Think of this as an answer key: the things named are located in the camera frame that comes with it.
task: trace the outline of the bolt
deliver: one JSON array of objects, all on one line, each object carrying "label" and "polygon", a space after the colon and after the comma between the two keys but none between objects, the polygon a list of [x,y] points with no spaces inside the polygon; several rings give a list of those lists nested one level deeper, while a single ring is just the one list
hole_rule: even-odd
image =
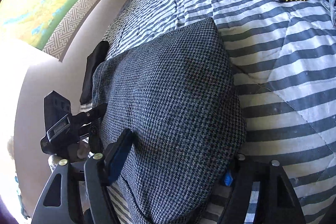
[{"label": "bolt", "polygon": [[102,157],[103,157],[103,154],[102,154],[102,153],[96,153],[96,154],[93,155],[93,158],[94,158],[95,160],[100,160]]},{"label": "bolt", "polygon": [[68,160],[67,159],[62,159],[62,160],[59,161],[58,164],[61,165],[61,166],[67,165],[68,164]]},{"label": "bolt", "polygon": [[273,166],[275,166],[275,167],[280,166],[280,162],[279,162],[278,160],[272,160],[272,161],[271,161],[271,164],[272,164]]},{"label": "bolt", "polygon": [[244,154],[237,154],[237,159],[238,160],[245,160],[245,155]]}]

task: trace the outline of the houndstooth fabric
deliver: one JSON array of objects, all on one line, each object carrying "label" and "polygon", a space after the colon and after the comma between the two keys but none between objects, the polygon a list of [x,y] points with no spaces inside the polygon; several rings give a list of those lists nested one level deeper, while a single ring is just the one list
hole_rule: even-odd
[{"label": "houndstooth fabric", "polygon": [[137,136],[118,179],[133,223],[197,223],[245,140],[223,43],[211,18],[98,66],[93,105],[108,102],[104,146]]}]

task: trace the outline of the bed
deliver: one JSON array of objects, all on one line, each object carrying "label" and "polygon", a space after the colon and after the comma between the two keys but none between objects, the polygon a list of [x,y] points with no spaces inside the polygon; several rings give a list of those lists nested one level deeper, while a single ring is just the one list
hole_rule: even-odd
[{"label": "bed", "polygon": [[[320,0],[127,0],[103,38],[110,43],[106,59],[207,17],[230,56],[246,118],[241,153],[278,160],[306,222],[319,223],[336,196],[336,29],[330,14]],[[217,223],[229,191],[218,185],[202,224]],[[122,223],[131,223],[118,187],[110,194]],[[255,199],[252,193],[250,205]],[[246,223],[253,215],[248,212]]]}]

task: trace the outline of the white wall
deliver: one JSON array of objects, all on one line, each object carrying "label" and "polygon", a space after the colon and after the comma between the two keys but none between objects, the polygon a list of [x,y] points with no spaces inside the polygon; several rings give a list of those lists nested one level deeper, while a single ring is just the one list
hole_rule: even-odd
[{"label": "white wall", "polygon": [[[86,58],[101,41],[125,1],[101,0],[78,31],[62,63],[33,47],[24,49],[25,54],[33,56],[34,62],[26,72],[18,98],[14,154],[22,197],[30,215],[50,175],[48,155],[43,154],[40,147],[40,139],[45,135],[43,99],[55,90],[68,98],[72,112],[78,113]],[[16,58],[16,54],[15,51],[11,52],[13,58]],[[10,77],[16,74],[11,68],[9,71]],[[17,88],[8,92],[17,93]]]}]

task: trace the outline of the patterned border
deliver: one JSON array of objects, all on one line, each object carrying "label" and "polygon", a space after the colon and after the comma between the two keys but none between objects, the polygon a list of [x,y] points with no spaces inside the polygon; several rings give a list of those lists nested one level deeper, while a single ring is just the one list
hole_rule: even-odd
[{"label": "patterned border", "polygon": [[78,0],[56,27],[43,52],[62,61],[79,28],[99,1]]}]

